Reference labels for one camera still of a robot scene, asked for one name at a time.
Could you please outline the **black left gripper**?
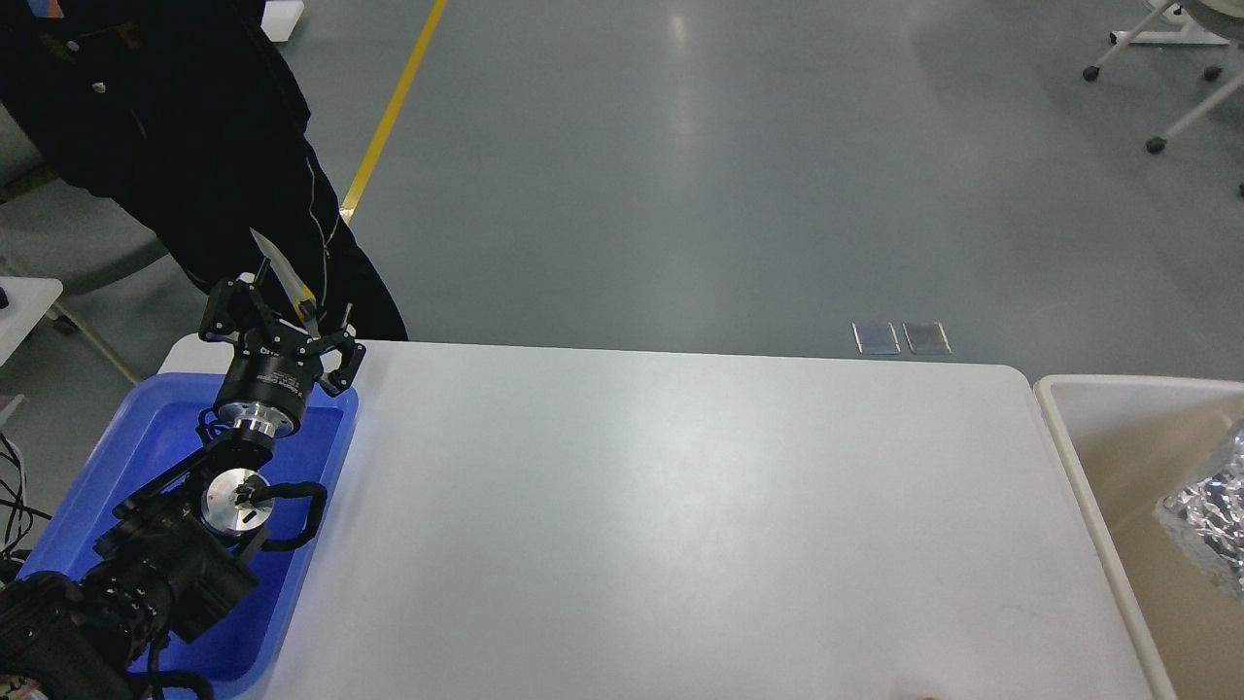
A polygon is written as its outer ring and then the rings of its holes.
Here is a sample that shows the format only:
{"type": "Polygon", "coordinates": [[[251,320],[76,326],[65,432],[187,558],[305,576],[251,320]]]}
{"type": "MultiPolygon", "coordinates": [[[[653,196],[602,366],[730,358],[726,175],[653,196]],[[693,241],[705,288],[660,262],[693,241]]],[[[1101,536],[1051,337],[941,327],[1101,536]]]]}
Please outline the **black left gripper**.
{"type": "Polygon", "coordinates": [[[363,344],[348,327],[318,334],[315,305],[297,305],[305,332],[279,325],[262,298],[261,285],[271,262],[262,259],[258,274],[223,279],[208,296],[199,338],[231,344],[231,362],[214,399],[218,420],[231,426],[254,424],[272,438],[301,429],[313,385],[326,395],[340,395],[355,385],[364,359],[363,344]],[[325,371],[323,357],[338,356],[325,371]]]}

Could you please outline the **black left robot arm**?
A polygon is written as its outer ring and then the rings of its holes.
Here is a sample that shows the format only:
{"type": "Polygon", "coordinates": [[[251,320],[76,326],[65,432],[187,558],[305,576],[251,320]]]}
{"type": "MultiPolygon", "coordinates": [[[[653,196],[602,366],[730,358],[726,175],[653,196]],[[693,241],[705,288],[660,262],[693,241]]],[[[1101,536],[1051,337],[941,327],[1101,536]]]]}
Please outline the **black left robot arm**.
{"type": "Polygon", "coordinates": [[[323,482],[262,475],[316,387],[345,393],[367,353],[348,329],[321,332],[316,315],[277,252],[213,288],[199,334],[230,344],[231,362],[198,417],[200,446],[114,506],[80,579],[40,571],[4,586],[5,699],[214,696],[204,675],[160,669],[160,652],[172,637],[197,642],[258,589],[255,555],[300,550],[323,523],[323,482]]]}

